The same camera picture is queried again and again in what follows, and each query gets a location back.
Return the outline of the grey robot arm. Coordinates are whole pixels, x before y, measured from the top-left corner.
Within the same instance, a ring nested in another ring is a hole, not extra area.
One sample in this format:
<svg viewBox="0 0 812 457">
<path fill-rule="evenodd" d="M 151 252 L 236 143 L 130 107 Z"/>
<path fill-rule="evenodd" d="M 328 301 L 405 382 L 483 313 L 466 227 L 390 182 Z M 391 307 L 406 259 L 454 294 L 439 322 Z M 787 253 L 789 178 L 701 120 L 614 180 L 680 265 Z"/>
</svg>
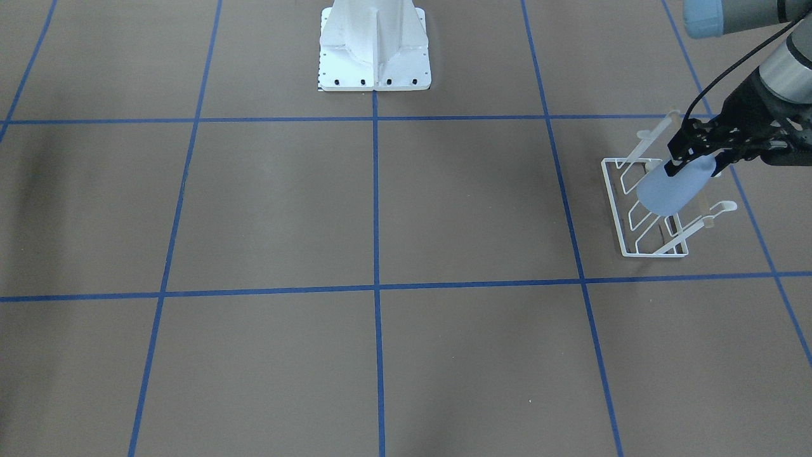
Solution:
<svg viewBox="0 0 812 457">
<path fill-rule="evenodd" d="M 666 175 L 677 176 L 702 160 L 710 160 L 714 174 L 740 160 L 809 167 L 810 2 L 685 1 L 683 26 L 693 39 L 731 39 L 757 29 L 772 33 L 710 82 L 712 88 L 747 60 L 763 58 L 713 118 L 700 121 L 692 116 L 708 88 L 688 106 L 668 142 Z"/>
</svg>

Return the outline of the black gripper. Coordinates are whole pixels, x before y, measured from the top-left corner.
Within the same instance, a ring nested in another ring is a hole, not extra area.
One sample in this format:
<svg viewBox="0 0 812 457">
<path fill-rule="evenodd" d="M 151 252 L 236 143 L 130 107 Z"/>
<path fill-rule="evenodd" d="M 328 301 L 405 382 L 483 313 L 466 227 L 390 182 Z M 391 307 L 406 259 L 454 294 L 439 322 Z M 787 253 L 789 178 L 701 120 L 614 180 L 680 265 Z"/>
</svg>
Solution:
<svg viewBox="0 0 812 457">
<path fill-rule="evenodd" d="M 775 167 L 809 167 L 810 103 L 783 98 L 754 70 L 725 99 L 718 116 L 683 121 L 668 150 L 669 177 L 701 156 L 714 156 L 718 169 L 757 158 Z"/>
</svg>

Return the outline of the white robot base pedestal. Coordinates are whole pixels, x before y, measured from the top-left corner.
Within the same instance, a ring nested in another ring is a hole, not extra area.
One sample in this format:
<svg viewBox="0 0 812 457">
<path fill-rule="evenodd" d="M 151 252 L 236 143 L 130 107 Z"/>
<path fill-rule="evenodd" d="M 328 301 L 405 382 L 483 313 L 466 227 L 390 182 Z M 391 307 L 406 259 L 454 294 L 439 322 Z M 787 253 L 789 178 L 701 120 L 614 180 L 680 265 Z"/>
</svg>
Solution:
<svg viewBox="0 0 812 457">
<path fill-rule="evenodd" d="M 432 86 L 426 12 L 412 1 L 336 1 L 321 11 L 317 87 L 325 92 Z"/>
</svg>

